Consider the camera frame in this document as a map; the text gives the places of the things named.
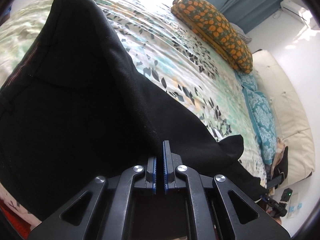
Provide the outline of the teal damask pillow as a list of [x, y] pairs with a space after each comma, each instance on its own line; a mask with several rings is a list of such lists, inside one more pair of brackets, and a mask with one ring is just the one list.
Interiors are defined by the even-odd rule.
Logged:
[[261, 157], [266, 165], [271, 165], [277, 148], [274, 117], [267, 97], [258, 89], [253, 74], [235, 73], [242, 87], [249, 117], [256, 133]]

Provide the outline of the cream tufted headboard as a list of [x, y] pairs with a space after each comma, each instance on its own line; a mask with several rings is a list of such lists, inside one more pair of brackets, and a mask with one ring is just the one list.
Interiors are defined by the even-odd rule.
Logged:
[[279, 187], [308, 178], [316, 167], [311, 128], [299, 96], [274, 56], [266, 50], [253, 53], [253, 75], [267, 97], [277, 136], [288, 147], [288, 173]]

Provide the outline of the white air conditioner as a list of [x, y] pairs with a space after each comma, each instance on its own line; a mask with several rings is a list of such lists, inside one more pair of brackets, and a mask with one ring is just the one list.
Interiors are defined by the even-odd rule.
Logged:
[[315, 18], [313, 17], [312, 13], [308, 9], [290, 0], [281, 1], [280, 6], [284, 12], [288, 13], [292, 17], [304, 23], [309, 28], [313, 30], [316, 30], [319, 28]]

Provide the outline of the red fluffy garment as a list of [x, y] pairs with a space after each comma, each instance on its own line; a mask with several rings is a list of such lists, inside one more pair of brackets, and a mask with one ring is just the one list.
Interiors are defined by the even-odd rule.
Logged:
[[31, 225], [7, 207], [3, 200], [1, 200], [1, 212], [18, 235], [23, 239], [27, 239], [31, 232]]

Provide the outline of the orange green patterned folded blanket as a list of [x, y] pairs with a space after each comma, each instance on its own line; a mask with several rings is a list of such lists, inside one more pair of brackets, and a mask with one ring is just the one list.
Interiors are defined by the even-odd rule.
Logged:
[[249, 74], [253, 58], [225, 16], [206, 0], [174, 0], [171, 12], [236, 71]]

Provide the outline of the black pants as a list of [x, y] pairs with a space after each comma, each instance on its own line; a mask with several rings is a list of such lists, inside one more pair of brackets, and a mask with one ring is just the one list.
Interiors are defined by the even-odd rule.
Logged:
[[216, 141], [199, 118], [140, 74], [93, 0], [54, 0], [1, 88], [1, 184], [39, 220], [96, 176], [162, 155], [224, 174], [252, 200], [266, 189], [239, 163], [240, 135]]

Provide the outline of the floral bed sheet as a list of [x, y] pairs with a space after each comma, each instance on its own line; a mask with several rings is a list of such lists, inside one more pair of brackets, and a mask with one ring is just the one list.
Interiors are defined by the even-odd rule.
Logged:
[[216, 140], [239, 134], [239, 161], [267, 184], [265, 165], [238, 75], [206, 42], [152, 0], [93, 0], [140, 74], [194, 113]]

